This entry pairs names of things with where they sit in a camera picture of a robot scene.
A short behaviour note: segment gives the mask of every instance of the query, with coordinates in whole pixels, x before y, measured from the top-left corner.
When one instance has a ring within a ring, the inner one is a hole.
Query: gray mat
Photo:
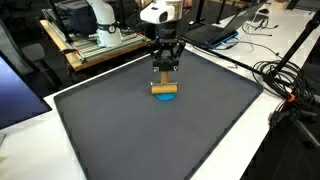
[[[88,179],[189,179],[263,90],[186,50],[180,60],[169,102],[150,94],[150,57],[55,97]]]

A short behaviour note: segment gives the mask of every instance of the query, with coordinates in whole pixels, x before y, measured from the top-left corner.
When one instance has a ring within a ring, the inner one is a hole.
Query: laptop screen
[[[0,51],[0,129],[49,110]]]

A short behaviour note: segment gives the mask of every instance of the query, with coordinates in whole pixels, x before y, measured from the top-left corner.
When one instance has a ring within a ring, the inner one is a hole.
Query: table
[[[279,28],[269,31],[273,34],[272,37],[252,36],[252,40],[271,47],[283,55],[300,32],[303,31],[306,22],[311,17],[312,15],[309,15],[309,12],[302,10],[270,9],[270,25],[279,24]],[[222,21],[222,24],[226,24],[228,20],[230,18]],[[240,30],[239,33],[239,37],[241,37],[243,32]],[[320,29],[318,28],[309,36],[291,61],[301,67],[319,34]],[[232,65],[229,62],[201,53],[190,44],[186,48],[223,67],[228,68]],[[253,52],[249,52],[250,48],[250,45],[239,44],[230,50],[221,51],[221,53],[249,65],[261,60],[274,60],[275,58],[272,53],[264,48],[255,47]],[[252,79],[251,73],[243,68],[229,69]],[[52,111],[2,130],[7,133],[7,138],[0,148],[0,155],[7,157],[7,159],[0,163],[1,180],[85,179],[54,105],[53,97],[56,94],[45,98],[53,108]],[[269,131],[268,119],[271,113],[281,102],[281,99],[268,92],[263,92],[223,138],[192,179],[240,179]]]
[[[48,20],[46,20],[46,19],[40,20],[39,23],[40,23],[42,29],[49,35],[49,37],[57,45],[57,47],[59,48],[60,51],[64,50],[64,49],[69,49],[67,43],[64,42],[64,40],[59,36],[58,32],[54,28],[52,28],[52,26],[50,26],[50,22]],[[77,71],[89,68],[91,66],[94,66],[96,64],[102,63],[104,61],[110,60],[110,59],[115,58],[117,56],[120,56],[122,54],[125,54],[128,52],[137,50],[139,48],[142,48],[142,47],[146,46],[149,41],[150,41],[150,39],[146,39],[146,41],[141,41],[140,43],[135,43],[133,45],[126,46],[125,48],[119,48],[116,51],[113,51],[107,55],[103,55],[103,56],[97,58],[96,60],[88,61],[85,63],[81,63],[79,58],[72,53],[66,54],[65,57],[66,57],[68,64],[70,64],[72,69],[77,72]]]

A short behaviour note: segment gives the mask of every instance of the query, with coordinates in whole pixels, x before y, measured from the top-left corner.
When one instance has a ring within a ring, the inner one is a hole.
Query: floor
[[[204,7],[202,17],[206,18],[206,23],[216,22],[218,16],[220,4],[215,2],[208,2],[207,6]],[[222,15],[222,19],[233,15],[236,12],[236,8],[226,5],[225,11]],[[188,29],[188,22],[195,20],[196,8],[193,9],[192,13],[183,17],[180,22],[180,33],[186,32]],[[30,43],[40,43],[46,53],[46,62],[50,67],[54,69],[57,75],[63,82],[63,87],[66,88],[74,84],[72,78],[68,75],[64,60],[62,56],[58,54],[58,50],[55,45],[45,38],[39,38],[38,34],[35,35],[32,41],[20,43],[21,46]],[[92,75],[96,75],[105,72],[121,63],[135,59],[138,54],[131,53],[121,57],[120,63],[116,64],[104,64]],[[313,63],[307,62],[303,69],[320,81],[320,41],[318,40],[313,52],[309,56],[309,60]],[[41,77],[34,77],[32,79],[34,86],[38,93],[42,96],[47,96],[54,91],[48,88],[48,85]],[[316,93],[320,95],[320,83],[310,79],[310,84],[315,88]],[[313,132],[316,133],[320,139],[319,134],[320,123],[315,123],[312,126]],[[248,166],[247,171],[243,174],[242,179],[245,180],[270,180],[270,179],[320,179],[320,152],[315,149],[307,149],[303,144],[303,137],[298,130],[292,126],[291,123],[284,123],[283,126],[273,129],[270,135],[266,138],[264,143],[257,151],[251,164]]]

